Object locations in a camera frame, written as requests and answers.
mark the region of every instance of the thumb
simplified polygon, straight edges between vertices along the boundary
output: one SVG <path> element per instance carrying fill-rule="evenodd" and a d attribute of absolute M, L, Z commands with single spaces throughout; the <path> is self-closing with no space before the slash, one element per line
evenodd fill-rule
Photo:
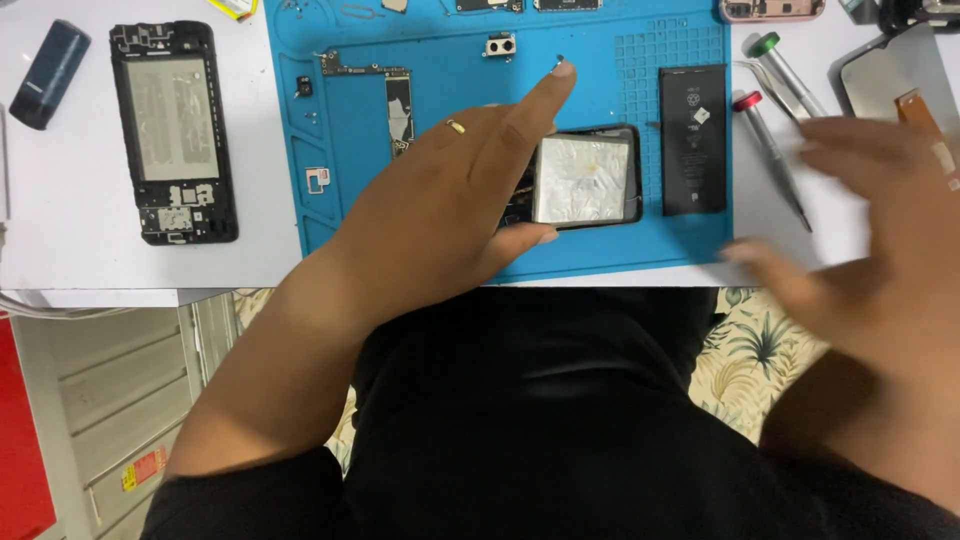
<path fill-rule="evenodd" d="M 518 223 L 505 227 L 497 231 L 487 244 L 480 266 L 485 274 L 493 276 L 538 244 L 552 242 L 559 236 L 552 225 L 541 223 Z"/>
<path fill-rule="evenodd" d="M 782 253 L 759 240 L 738 240 L 724 248 L 723 257 L 745 265 L 770 291 L 793 320 L 814 330 L 825 321 L 828 288 Z"/>

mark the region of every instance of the black phone battery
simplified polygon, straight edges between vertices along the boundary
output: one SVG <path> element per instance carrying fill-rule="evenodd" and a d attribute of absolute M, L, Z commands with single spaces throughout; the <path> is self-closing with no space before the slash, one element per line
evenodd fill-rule
<path fill-rule="evenodd" d="M 663 215 L 727 209 L 727 66 L 660 70 Z"/>

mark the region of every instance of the rose gold phone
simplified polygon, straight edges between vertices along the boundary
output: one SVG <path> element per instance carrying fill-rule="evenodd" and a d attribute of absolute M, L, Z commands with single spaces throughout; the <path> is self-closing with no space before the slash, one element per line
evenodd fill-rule
<path fill-rule="evenodd" d="M 801 22 L 820 16 L 827 0 L 720 0 L 727 22 Z"/>

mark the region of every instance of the blue silicone repair mat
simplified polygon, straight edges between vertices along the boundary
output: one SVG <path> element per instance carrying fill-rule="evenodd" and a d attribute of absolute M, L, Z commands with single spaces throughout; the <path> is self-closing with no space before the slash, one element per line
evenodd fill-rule
<path fill-rule="evenodd" d="M 647 123 L 660 119 L 661 67 L 730 63 L 730 27 L 714 19 L 716 0 L 606 0 L 599 10 L 571 12 L 539 12 L 533 0 L 524 1 L 523 13 L 457 12 L 456 0 L 409 0 L 406 13 L 385 10 L 379 0 L 346 2 L 353 8 L 336 0 L 264 2 L 305 255 L 333 235 L 360 191 L 392 157 L 385 76 L 325 77 L 317 54 L 336 51 L 342 65 L 411 71 L 418 134 L 456 110 L 519 100 L 558 54 L 579 72 L 557 118 L 561 130 L 617 122 L 639 127 L 643 218 L 562 233 L 494 282 L 715 260 L 732 239 L 732 174 L 729 170 L 727 211 L 663 217 L 660 133 Z M 500 32 L 516 35 L 509 62 L 483 57 L 490 35 Z M 303 76 L 312 82 L 310 96 L 298 95 Z M 729 69 L 727 80 L 729 102 Z M 730 126 L 729 110 L 727 116 Z M 307 169 L 314 170 L 308 175 Z"/>

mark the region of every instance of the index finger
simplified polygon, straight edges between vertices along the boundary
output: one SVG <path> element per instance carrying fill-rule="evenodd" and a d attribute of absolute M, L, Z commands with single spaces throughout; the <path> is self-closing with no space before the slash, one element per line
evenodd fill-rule
<path fill-rule="evenodd" d="M 500 121 L 481 148 L 468 180 L 491 202 L 505 205 L 537 145 L 553 131 L 553 119 L 577 84 L 577 70 L 561 61 Z"/>
<path fill-rule="evenodd" d="M 910 162 L 925 157 L 929 145 L 916 131 L 881 120 L 818 118 L 804 122 L 800 133 L 807 140 L 853 150 L 883 161 Z"/>

